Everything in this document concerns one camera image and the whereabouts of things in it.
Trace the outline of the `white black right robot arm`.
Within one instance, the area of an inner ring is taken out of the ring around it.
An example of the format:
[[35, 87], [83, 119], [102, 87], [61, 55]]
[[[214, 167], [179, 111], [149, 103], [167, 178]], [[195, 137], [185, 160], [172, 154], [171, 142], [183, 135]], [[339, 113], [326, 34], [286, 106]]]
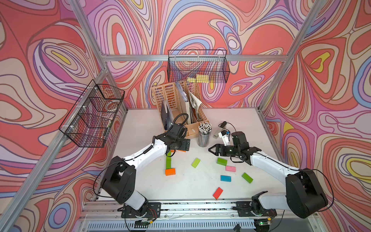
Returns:
[[241, 162], [259, 168], [279, 182], [286, 190], [283, 193], [262, 191], [251, 198], [251, 213], [260, 215], [268, 210], [289, 210], [300, 218], [307, 218], [328, 205], [328, 199], [314, 170], [289, 166], [252, 147], [241, 131], [232, 133], [232, 138], [223, 136], [223, 144], [208, 149], [217, 157], [239, 158]]

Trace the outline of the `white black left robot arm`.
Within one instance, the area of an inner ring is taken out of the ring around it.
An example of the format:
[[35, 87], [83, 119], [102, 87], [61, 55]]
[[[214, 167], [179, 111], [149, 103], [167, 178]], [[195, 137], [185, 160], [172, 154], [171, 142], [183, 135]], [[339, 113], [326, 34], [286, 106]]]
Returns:
[[154, 136], [152, 142], [140, 151], [125, 157], [112, 158], [100, 183], [101, 188], [119, 204], [129, 206], [140, 216], [146, 214], [148, 200], [135, 188], [136, 173], [155, 159], [170, 151], [189, 151], [187, 128], [172, 124], [166, 132]]

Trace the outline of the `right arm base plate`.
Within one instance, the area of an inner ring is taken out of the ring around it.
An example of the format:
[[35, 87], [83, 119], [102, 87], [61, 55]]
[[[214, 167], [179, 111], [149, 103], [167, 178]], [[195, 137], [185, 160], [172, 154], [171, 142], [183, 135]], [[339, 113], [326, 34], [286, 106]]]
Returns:
[[256, 202], [252, 201], [239, 201], [236, 202], [236, 206], [232, 207], [232, 210], [236, 210], [240, 217], [271, 217], [277, 216], [277, 212], [274, 209], [264, 209]]

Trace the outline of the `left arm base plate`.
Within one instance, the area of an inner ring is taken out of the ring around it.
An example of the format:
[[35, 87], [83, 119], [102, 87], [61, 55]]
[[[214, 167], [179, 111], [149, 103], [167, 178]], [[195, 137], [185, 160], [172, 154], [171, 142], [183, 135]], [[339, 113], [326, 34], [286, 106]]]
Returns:
[[135, 210], [131, 206], [124, 205], [118, 209], [121, 212], [122, 218], [149, 218], [157, 219], [161, 214], [161, 203], [160, 202], [149, 202], [145, 203], [140, 209]]

